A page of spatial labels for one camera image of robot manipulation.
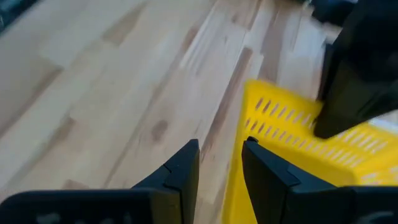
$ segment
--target wooden floor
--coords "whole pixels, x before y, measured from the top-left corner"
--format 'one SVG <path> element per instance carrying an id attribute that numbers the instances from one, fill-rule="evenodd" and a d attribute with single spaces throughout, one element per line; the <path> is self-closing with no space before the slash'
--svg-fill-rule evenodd
<path id="1" fill-rule="evenodd" d="M 281 0 L 42 0 L 0 36 L 1 197 L 130 188 L 199 139 L 218 223 L 248 78 L 315 97 L 335 31 Z"/>

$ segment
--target black object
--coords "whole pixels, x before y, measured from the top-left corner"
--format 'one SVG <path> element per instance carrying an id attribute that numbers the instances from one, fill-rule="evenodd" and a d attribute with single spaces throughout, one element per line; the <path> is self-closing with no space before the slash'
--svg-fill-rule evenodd
<path id="1" fill-rule="evenodd" d="M 242 160 L 258 224 L 398 223 L 397 187 L 335 187 L 255 141 Z"/>
<path id="2" fill-rule="evenodd" d="M 318 92 L 324 107 L 314 134 L 330 138 L 398 109 L 398 1 L 315 0 L 314 6 L 319 21 L 344 21 L 326 46 Z"/>
<path id="3" fill-rule="evenodd" d="M 0 223 L 193 223 L 199 146 L 189 141 L 132 189 L 46 190 L 9 197 Z"/>
<path id="4" fill-rule="evenodd" d="M 0 33 L 38 0 L 0 0 Z"/>

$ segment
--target yellow plastic basket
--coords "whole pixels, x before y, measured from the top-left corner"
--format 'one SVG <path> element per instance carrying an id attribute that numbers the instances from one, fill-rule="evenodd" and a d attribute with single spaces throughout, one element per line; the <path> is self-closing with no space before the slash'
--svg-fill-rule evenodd
<path id="1" fill-rule="evenodd" d="M 312 129 L 321 107 L 266 82 L 246 83 L 223 204 L 224 224 L 256 223 L 241 159 L 248 136 L 335 186 L 398 184 L 397 136 L 364 123 L 331 139 L 318 139 Z"/>

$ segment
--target yellow basket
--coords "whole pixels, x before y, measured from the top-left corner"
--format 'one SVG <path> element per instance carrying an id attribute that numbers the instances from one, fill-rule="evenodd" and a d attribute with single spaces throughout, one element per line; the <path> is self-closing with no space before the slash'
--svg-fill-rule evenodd
<path id="1" fill-rule="evenodd" d="M 338 187 L 398 185 L 396 135 L 364 123 L 331 139 L 318 139 L 312 129 L 321 107 L 319 102 L 266 82 L 246 83 L 223 204 L 223 223 L 256 223 L 241 159 L 243 141 L 248 136 Z"/>

